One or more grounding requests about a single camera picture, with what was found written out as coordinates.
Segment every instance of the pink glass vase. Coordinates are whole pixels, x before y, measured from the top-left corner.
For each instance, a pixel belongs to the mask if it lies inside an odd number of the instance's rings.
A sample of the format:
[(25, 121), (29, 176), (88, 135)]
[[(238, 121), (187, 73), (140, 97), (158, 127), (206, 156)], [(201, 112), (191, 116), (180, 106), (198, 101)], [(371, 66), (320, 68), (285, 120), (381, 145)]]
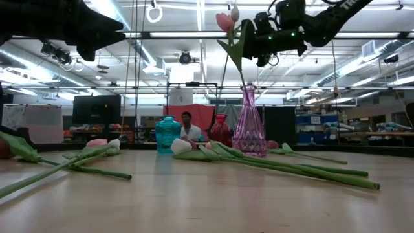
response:
[(251, 83), (246, 85), (246, 91), (243, 90), (243, 106), (233, 136), (233, 147), (247, 155), (266, 157), (265, 132), (254, 105), (254, 86)]
[(210, 139), (232, 147), (232, 132), (226, 123), (226, 118), (226, 114), (217, 114), (215, 116), (215, 124), (210, 131)]

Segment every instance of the pink flower bud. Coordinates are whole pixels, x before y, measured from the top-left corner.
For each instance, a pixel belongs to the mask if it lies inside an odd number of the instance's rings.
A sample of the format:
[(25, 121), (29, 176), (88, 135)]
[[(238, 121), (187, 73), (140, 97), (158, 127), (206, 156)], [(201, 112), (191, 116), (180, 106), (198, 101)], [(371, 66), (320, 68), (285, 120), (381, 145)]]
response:
[(240, 13), (237, 5), (235, 5), (232, 9), (232, 12), (230, 13), (230, 18), (232, 21), (237, 22), (240, 18)]
[(218, 26), (221, 30), (223, 30), (223, 32), (229, 32), (234, 28), (234, 21), (230, 19), (229, 15), (226, 15), (225, 13), (216, 14), (215, 18)]

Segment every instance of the person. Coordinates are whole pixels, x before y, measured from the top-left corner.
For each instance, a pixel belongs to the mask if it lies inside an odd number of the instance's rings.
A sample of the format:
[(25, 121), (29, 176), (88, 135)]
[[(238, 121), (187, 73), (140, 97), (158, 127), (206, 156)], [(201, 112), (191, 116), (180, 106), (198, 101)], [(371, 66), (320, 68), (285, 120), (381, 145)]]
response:
[(201, 137), (201, 129), (191, 124), (192, 117), (191, 113), (187, 111), (181, 114), (181, 138), (198, 142)]

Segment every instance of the white shirt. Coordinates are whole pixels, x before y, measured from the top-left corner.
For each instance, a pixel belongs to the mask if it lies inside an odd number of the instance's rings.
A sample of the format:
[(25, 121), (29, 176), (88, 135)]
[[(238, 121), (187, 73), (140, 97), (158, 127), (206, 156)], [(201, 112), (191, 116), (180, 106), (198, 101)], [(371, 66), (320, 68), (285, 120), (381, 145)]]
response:
[(188, 134), (186, 133), (186, 130), (184, 129), (184, 126), (181, 127), (181, 137), (187, 135), (188, 140), (193, 140), (195, 142), (198, 142), (201, 137), (201, 129), (197, 126), (191, 125), (190, 129), (188, 130)]

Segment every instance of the glass vase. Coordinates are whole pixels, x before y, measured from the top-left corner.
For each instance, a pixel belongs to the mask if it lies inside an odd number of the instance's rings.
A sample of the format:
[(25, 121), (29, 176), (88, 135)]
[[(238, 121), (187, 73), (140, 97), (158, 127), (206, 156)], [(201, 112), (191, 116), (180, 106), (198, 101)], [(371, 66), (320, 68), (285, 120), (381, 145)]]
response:
[(157, 152), (172, 154), (171, 145), (174, 139), (181, 136), (181, 123), (174, 121), (175, 116), (165, 115), (164, 120), (155, 124)]
[(210, 131), (210, 139), (232, 147), (232, 133), (226, 123), (226, 118), (226, 114), (217, 114), (215, 116), (215, 124)]
[(243, 89), (243, 106), (233, 136), (233, 147), (255, 157), (266, 157), (267, 144), (259, 112), (254, 104), (254, 86)]

